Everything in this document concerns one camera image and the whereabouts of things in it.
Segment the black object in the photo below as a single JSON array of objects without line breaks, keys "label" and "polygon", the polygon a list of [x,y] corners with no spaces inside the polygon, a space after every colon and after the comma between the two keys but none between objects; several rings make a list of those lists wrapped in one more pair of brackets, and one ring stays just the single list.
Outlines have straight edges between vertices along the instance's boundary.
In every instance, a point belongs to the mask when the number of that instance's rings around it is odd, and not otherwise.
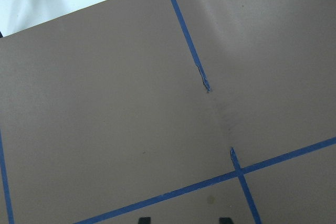
[{"label": "black object", "polygon": [[151,217],[141,217],[138,224],[151,224]]},{"label": "black object", "polygon": [[219,224],[234,224],[231,218],[220,218]]}]

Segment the blue tape line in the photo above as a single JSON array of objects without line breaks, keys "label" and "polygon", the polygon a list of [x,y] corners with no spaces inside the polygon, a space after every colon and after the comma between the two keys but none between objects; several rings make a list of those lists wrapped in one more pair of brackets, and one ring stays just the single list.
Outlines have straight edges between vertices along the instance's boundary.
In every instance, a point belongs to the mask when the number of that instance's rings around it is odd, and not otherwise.
[{"label": "blue tape line", "polygon": [[153,204],[156,204],[156,203],[162,202],[164,200],[168,200],[168,199],[171,199],[171,198],[183,195],[183,194],[187,194],[187,193],[190,193],[192,191],[196,191],[196,190],[204,188],[204,187],[212,186],[212,185],[215,185],[217,183],[220,183],[220,182],[223,182],[223,181],[226,181],[228,179],[235,178],[235,177],[237,177],[236,172],[230,172],[230,173],[220,175],[218,177],[214,177],[214,178],[211,178],[211,179],[208,179],[208,180],[205,180],[205,181],[202,181],[202,182],[190,185],[190,186],[183,187],[181,189],[172,191],[170,193],[162,194],[162,195],[159,195],[159,196],[156,196],[156,197],[153,197],[153,198],[150,198],[150,199],[147,199],[147,200],[144,200],[144,201],[126,206],[126,207],[119,208],[119,209],[111,211],[111,212],[107,212],[107,213],[102,214],[102,215],[92,217],[92,218],[87,219],[87,220],[82,220],[80,222],[76,222],[75,224],[97,223],[99,221],[103,221],[103,220],[107,220],[107,219],[110,219],[110,218],[113,218],[113,217],[116,217],[116,216],[119,216],[119,215],[123,215],[123,214],[126,214],[128,212],[131,212],[131,211],[143,208],[143,207],[147,207],[147,206],[150,206],[150,205],[153,205]]},{"label": "blue tape line", "polygon": [[278,164],[280,162],[289,160],[291,158],[298,157],[298,156],[301,156],[301,155],[304,155],[304,154],[307,154],[307,153],[310,153],[310,152],[313,152],[313,151],[317,151],[319,149],[328,147],[328,146],[333,145],[333,144],[336,144],[336,137],[333,137],[333,138],[328,139],[328,140],[324,140],[324,141],[319,142],[317,144],[309,145],[307,147],[298,149],[296,151],[292,151],[292,152],[282,154],[282,155],[274,157],[274,158],[270,158],[268,160],[262,161],[260,163],[254,164],[254,165],[246,166],[245,168],[242,169],[242,171],[243,171],[244,174],[251,173],[251,172],[254,172],[255,170],[259,170],[259,169],[262,169],[262,168],[265,168],[265,167],[268,167],[268,166],[271,166],[271,165],[275,165],[275,164]]},{"label": "blue tape line", "polygon": [[9,185],[8,185],[7,171],[6,171],[6,165],[5,165],[4,148],[2,146],[1,131],[0,131],[0,168],[1,168],[2,184],[4,187],[8,223],[14,224],[14,215],[13,215],[13,209],[12,209],[11,196],[9,194]]},{"label": "blue tape line", "polygon": [[181,26],[181,29],[183,31],[185,40],[187,41],[187,44],[189,46],[189,50],[191,52],[191,55],[193,56],[194,62],[196,64],[196,66],[198,67],[199,73],[202,76],[203,85],[206,87],[207,91],[210,91],[211,88],[210,88],[209,82],[208,82],[208,80],[206,78],[206,75],[205,75],[204,69],[202,67],[201,61],[200,61],[200,59],[198,57],[198,54],[197,54],[197,51],[195,49],[193,40],[191,39],[191,36],[190,36],[189,31],[188,31],[187,25],[186,25],[186,23],[184,21],[184,18],[183,18],[183,15],[181,13],[179,4],[177,3],[176,0],[171,0],[171,2],[172,2],[172,5],[174,7],[176,16],[177,16],[177,18],[178,18],[178,20],[180,22],[180,26]]},{"label": "blue tape line", "polygon": [[234,166],[234,168],[237,172],[239,182],[240,182],[240,184],[243,188],[243,191],[244,191],[246,200],[248,202],[248,206],[250,207],[251,213],[253,215],[254,221],[255,221],[256,224],[261,224],[260,215],[259,215],[257,207],[256,207],[256,205],[253,201],[250,189],[248,188],[246,179],[244,177],[244,173],[243,173],[243,171],[240,167],[237,155],[236,155],[235,150],[233,148],[231,148],[231,159],[232,159],[232,162],[233,162],[233,166]]}]

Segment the blue tape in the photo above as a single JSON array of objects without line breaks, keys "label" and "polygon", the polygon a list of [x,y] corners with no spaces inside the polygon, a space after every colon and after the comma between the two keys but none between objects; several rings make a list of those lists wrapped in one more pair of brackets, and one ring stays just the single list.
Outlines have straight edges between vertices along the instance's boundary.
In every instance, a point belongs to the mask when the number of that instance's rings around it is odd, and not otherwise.
[{"label": "blue tape", "polygon": [[177,16],[177,18],[178,18],[178,20],[180,22],[180,26],[181,26],[181,29],[183,31],[185,40],[187,41],[187,44],[189,46],[189,50],[191,52],[191,55],[193,56],[194,62],[196,64],[196,66],[198,67],[199,73],[202,76],[203,85],[206,87],[206,90],[209,92],[210,89],[211,89],[210,85],[209,85],[209,82],[208,82],[208,80],[206,78],[206,75],[205,75],[204,69],[202,67],[201,61],[200,61],[200,59],[198,57],[198,54],[197,54],[197,51],[195,49],[193,40],[191,39],[191,36],[190,36],[189,31],[188,31],[187,25],[186,25],[186,23],[184,21],[184,18],[183,18],[183,15],[181,13],[179,4],[177,3],[176,0],[171,0],[171,2],[172,2],[172,5],[174,7],[176,16]]},{"label": "blue tape", "polygon": [[328,140],[324,140],[324,141],[319,142],[317,144],[309,145],[307,147],[298,149],[296,151],[292,151],[292,152],[282,154],[282,155],[274,157],[274,158],[270,158],[268,160],[262,161],[260,163],[254,164],[254,165],[246,166],[245,168],[242,169],[242,171],[243,171],[244,174],[251,173],[251,172],[254,172],[255,170],[259,170],[259,169],[265,168],[267,166],[275,165],[275,164],[278,164],[280,162],[289,160],[291,158],[298,157],[298,156],[301,156],[301,155],[304,155],[304,154],[307,154],[307,153],[310,153],[310,152],[313,152],[313,151],[317,151],[319,149],[328,147],[328,146],[333,145],[333,144],[336,144],[336,137],[333,137],[333,138],[328,139]]},{"label": "blue tape", "polygon": [[143,208],[143,207],[147,207],[147,206],[150,206],[150,205],[153,205],[153,204],[156,204],[164,200],[168,200],[168,199],[171,199],[171,198],[183,195],[183,194],[187,194],[187,193],[199,190],[204,187],[212,186],[212,185],[218,184],[220,182],[223,182],[223,181],[235,178],[235,177],[237,177],[236,172],[230,172],[230,173],[220,175],[218,177],[214,177],[214,178],[211,178],[211,179],[208,179],[208,180],[205,180],[205,181],[202,181],[202,182],[190,185],[190,186],[183,187],[181,189],[172,191],[170,193],[162,194],[162,195],[159,195],[159,196],[156,196],[156,197],[153,197],[153,198],[150,198],[150,199],[126,206],[126,207],[119,208],[111,212],[107,212],[105,214],[92,217],[87,220],[76,222],[75,224],[97,223],[99,221],[103,221],[103,220],[107,220],[107,219],[110,219],[110,218],[113,218],[119,215],[123,215],[128,212],[131,212],[131,211]]},{"label": "blue tape", "polygon": [[240,167],[237,155],[236,155],[235,150],[233,148],[231,148],[231,159],[232,159],[232,162],[233,162],[233,166],[236,170],[240,185],[243,188],[245,198],[247,200],[248,206],[250,207],[250,210],[251,210],[252,216],[254,218],[254,221],[255,221],[256,224],[261,224],[260,215],[259,215],[257,207],[256,207],[256,205],[253,201],[250,189],[248,188],[246,179],[244,177],[244,173],[243,173],[243,171]]},{"label": "blue tape", "polygon": [[0,168],[1,168],[2,184],[4,187],[8,223],[14,224],[14,215],[13,215],[13,209],[12,209],[11,196],[9,194],[9,185],[8,185],[8,178],[7,178],[7,171],[6,171],[6,164],[5,164],[4,148],[2,146],[1,131],[0,131]]}]

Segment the blue line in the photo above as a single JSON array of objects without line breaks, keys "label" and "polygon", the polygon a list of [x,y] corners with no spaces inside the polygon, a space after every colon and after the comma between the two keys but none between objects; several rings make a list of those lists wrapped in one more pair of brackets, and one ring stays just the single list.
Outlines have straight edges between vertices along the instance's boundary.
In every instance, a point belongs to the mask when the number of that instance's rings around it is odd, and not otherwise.
[{"label": "blue line", "polygon": [[254,221],[255,221],[256,224],[261,224],[260,215],[259,215],[257,207],[256,207],[256,205],[255,205],[255,203],[253,201],[250,189],[248,188],[246,179],[244,177],[244,173],[243,173],[243,171],[242,171],[242,169],[240,167],[237,155],[236,155],[235,150],[233,148],[231,148],[231,159],[232,159],[232,162],[233,162],[233,166],[234,166],[234,168],[235,168],[235,170],[237,172],[237,176],[238,176],[239,182],[240,182],[240,184],[241,184],[241,186],[243,188],[243,191],[244,191],[246,200],[248,202],[248,205],[250,207],[251,213],[253,215]]},{"label": "blue line", "polygon": [[4,148],[2,146],[1,131],[0,131],[0,168],[1,168],[2,184],[4,187],[8,223],[14,224],[14,215],[13,215],[13,209],[12,209],[11,196],[9,194],[9,185],[8,185],[7,171],[6,171],[6,165],[5,165]]},{"label": "blue line", "polygon": [[103,221],[103,220],[107,220],[107,219],[110,219],[110,218],[113,218],[113,217],[116,217],[116,216],[119,216],[119,215],[123,215],[123,214],[126,214],[128,212],[131,212],[131,211],[143,208],[143,207],[147,207],[147,206],[150,206],[150,205],[153,205],[153,204],[156,204],[156,203],[162,202],[164,200],[168,200],[168,199],[171,199],[171,198],[183,195],[183,194],[187,194],[187,193],[190,193],[192,191],[196,191],[196,190],[204,188],[204,187],[212,186],[212,185],[218,184],[220,182],[223,182],[223,181],[226,181],[228,179],[235,178],[235,177],[237,177],[236,172],[230,172],[230,173],[220,175],[218,177],[214,177],[214,178],[211,178],[211,179],[208,179],[208,180],[205,180],[205,181],[202,181],[202,182],[190,185],[190,186],[183,187],[181,189],[172,191],[170,193],[162,194],[162,195],[159,195],[159,196],[156,196],[156,197],[153,197],[153,198],[150,198],[150,199],[147,199],[147,200],[144,200],[144,201],[126,206],[126,207],[119,208],[119,209],[111,211],[111,212],[107,212],[105,214],[101,214],[101,215],[92,217],[92,218],[87,219],[87,220],[82,220],[80,222],[76,222],[75,224],[97,223],[99,221]]},{"label": "blue line", "polygon": [[270,158],[268,160],[262,161],[260,163],[254,164],[254,165],[247,166],[247,167],[243,168],[242,171],[243,171],[244,174],[251,173],[251,172],[254,172],[255,170],[259,170],[259,169],[262,169],[262,168],[265,168],[265,167],[268,167],[268,166],[271,166],[271,165],[274,165],[274,164],[278,164],[280,162],[283,162],[283,161],[289,160],[291,158],[298,157],[298,156],[301,156],[301,155],[304,155],[304,154],[307,154],[307,153],[310,153],[310,152],[313,152],[313,151],[317,151],[319,149],[328,147],[328,146],[333,145],[333,144],[336,144],[336,137],[333,137],[333,138],[328,139],[328,140],[324,140],[324,141],[319,142],[317,144],[309,145],[307,147],[298,149],[296,151],[292,151],[292,152],[282,154],[282,155],[274,157],[274,158]]},{"label": "blue line", "polygon": [[203,85],[206,87],[206,90],[209,92],[210,91],[210,85],[209,85],[209,82],[206,78],[206,75],[205,75],[205,72],[203,70],[203,67],[202,67],[202,64],[201,64],[201,61],[198,57],[198,54],[197,54],[197,51],[195,49],[195,46],[194,46],[194,43],[193,43],[193,40],[191,39],[191,36],[190,36],[190,33],[188,31],[188,28],[187,28],[187,25],[184,21],[184,18],[183,18],[183,15],[181,13],[181,10],[180,10],[180,7],[179,7],[179,4],[177,3],[176,0],[171,0],[172,2],[172,5],[174,7],[174,10],[175,10],[175,13],[176,13],[176,16],[180,22],[180,26],[181,26],[181,29],[183,31],[183,34],[184,34],[184,37],[185,37],[185,40],[187,41],[187,44],[189,46],[189,50],[191,52],[191,55],[193,56],[193,59],[194,59],[194,62],[196,64],[196,66],[198,67],[198,70],[199,70],[199,73],[201,74],[202,76],[202,79],[203,79]]}]

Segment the gray floor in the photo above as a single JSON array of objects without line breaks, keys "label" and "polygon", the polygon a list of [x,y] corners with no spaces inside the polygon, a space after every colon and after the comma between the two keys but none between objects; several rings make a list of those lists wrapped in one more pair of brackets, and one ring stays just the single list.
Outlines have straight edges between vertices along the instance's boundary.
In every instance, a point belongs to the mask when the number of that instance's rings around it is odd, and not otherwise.
[{"label": "gray floor", "polygon": [[[16,224],[74,223],[336,136],[334,0],[112,0],[0,40]],[[245,175],[263,223],[333,223],[335,146]],[[0,223],[8,223],[0,194]],[[102,223],[254,223],[237,178]]]}]

